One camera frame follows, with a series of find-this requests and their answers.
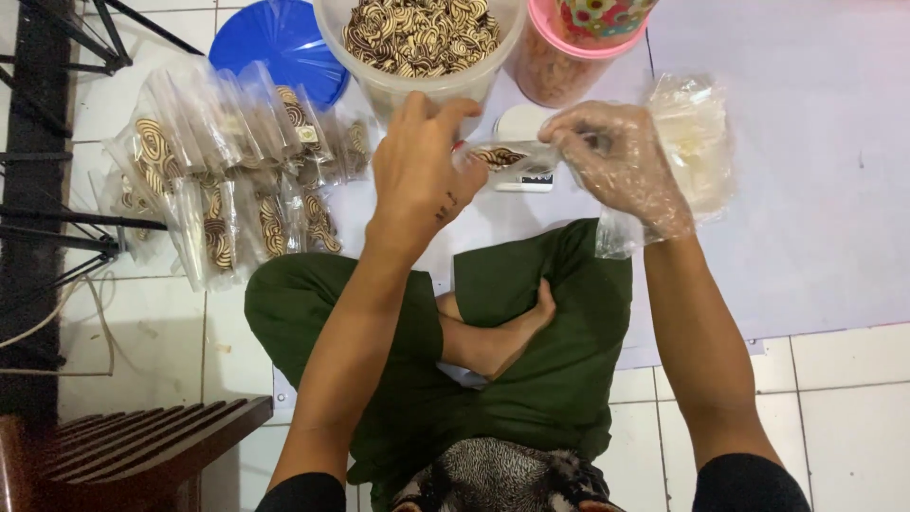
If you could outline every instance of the wooden chair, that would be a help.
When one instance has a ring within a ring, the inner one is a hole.
[[[0,416],[0,511],[198,512],[202,469],[272,416],[272,398],[92,415],[27,437]]]

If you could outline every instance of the blue lid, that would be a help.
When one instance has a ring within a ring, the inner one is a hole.
[[[208,60],[235,75],[261,60],[275,85],[303,84],[317,105],[338,101],[350,76],[322,39],[313,5],[303,0],[261,0],[240,9],[218,30]]]

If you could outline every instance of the pink lid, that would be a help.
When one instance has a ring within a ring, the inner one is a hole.
[[[541,36],[543,36],[543,38],[546,39],[548,43],[553,45],[553,47],[559,49],[565,54],[579,58],[603,60],[606,58],[622,55],[623,53],[632,49],[633,46],[638,44],[639,40],[644,37],[644,29],[648,27],[648,18],[644,18],[642,20],[642,25],[638,27],[638,30],[635,32],[635,35],[632,36],[632,39],[629,39],[619,46],[596,50],[579,48],[577,46],[566,43],[553,33],[553,29],[550,25],[550,16],[552,14],[552,10],[548,8],[548,5],[552,6],[552,4],[553,0],[528,0],[528,14],[531,17],[531,22],[534,24],[534,27],[537,28],[537,31],[541,34]]]

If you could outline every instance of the person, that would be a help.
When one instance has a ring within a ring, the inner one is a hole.
[[[359,261],[306,253],[263,265],[245,314],[297,406],[261,512],[341,511],[371,482],[375,512],[619,511],[592,460],[629,324],[628,260],[594,257],[597,220],[457,255],[434,297],[411,266],[485,184],[450,148],[480,106],[411,93],[373,157],[377,206]],[[607,138],[593,147],[590,134]],[[809,510],[768,441],[752,366],[647,110],[586,102],[539,138],[604,205],[638,217],[654,332],[692,437],[693,510]],[[438,362],[484,375],[464,387]],[[349,454],[355,460],[349,470]]]

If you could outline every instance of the gloved hand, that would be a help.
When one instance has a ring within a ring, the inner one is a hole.
[[[598,201],[637,217],[652,241],[695,233],[646,108],[585,101],[544,123],[551,143]]]

